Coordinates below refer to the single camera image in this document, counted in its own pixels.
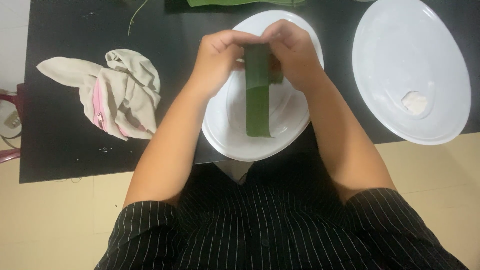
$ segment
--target striped shirt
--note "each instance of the striped shirt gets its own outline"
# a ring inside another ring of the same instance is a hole
[[[244,185],[194,167],[178,208],[122,210],[96,269],[466,269],[398,192],[343,206],[318,159],[256,163]]]

